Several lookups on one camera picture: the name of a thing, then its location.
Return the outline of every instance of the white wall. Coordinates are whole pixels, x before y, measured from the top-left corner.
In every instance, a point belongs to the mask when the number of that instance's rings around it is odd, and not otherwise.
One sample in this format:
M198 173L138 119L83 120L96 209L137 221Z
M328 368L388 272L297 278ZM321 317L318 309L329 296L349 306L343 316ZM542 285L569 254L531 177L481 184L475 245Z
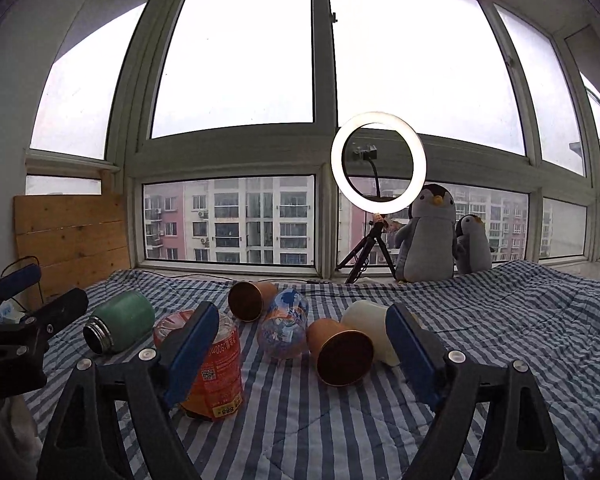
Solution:
M0 24L0 271L15 259L13 197L49 69L85 0L19 0Z

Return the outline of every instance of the gray penguin plush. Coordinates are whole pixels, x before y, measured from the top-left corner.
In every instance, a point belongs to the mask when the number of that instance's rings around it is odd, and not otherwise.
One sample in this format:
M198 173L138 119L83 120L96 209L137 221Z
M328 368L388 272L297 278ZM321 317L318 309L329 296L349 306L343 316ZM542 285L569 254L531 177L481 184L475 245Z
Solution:
M460 274L491 269L491 248L479 216L465 215L456 224L458 250L456 265Z
M427 184L409 206L410 221L395 235L397 280L430 282L454 275L456 205L440 184Z

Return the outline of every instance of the clear plastic bottle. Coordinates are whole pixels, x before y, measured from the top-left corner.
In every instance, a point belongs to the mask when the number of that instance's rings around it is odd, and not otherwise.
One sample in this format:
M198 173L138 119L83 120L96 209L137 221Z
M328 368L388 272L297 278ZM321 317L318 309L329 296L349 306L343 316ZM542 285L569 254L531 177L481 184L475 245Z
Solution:
M293 288L274 299L258 329L258 345L274 359L292 359L306 349L309 303Z

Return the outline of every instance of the fabric cloth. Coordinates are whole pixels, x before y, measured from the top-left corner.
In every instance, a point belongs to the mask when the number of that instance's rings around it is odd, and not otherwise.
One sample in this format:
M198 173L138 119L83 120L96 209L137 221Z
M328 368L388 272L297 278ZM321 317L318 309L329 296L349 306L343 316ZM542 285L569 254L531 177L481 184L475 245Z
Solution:
M47 386L26 395L41 437L78 358L121 362L153 344L147 335L127 352L96 358L80 332L97 304L135 289L155 307L157 319L203 300L228 312L227 293L234 283L125 270L88 288L87 314L51 342L45 357ZM319 317L340 319L356 300L403 302L449 349L486 364L525 360L548 404L566 477L582 478L600 456L600 282L515 261L444 282L293 286L308 300L309 323ZM332 388L318 381L308 354L270 360L255 341L257 323L238 322L238 327L245 401L237 414L210 423L171 412L203 479L400 478L432 414L416 401L399 367L377 362L358 384ZM132 470L136 478L148 478L126 403L118 404L118 418ZM469 477L485 420L485 407L478 405L454 478Z

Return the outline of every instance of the qr code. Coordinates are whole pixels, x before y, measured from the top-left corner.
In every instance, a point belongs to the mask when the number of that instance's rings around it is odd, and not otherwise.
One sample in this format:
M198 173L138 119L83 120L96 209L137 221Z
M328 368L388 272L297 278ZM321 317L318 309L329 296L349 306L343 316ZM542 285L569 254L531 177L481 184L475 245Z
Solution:
M211 368L211 370L202 370L202 380L203 381L213 381L216 379L216 371Z

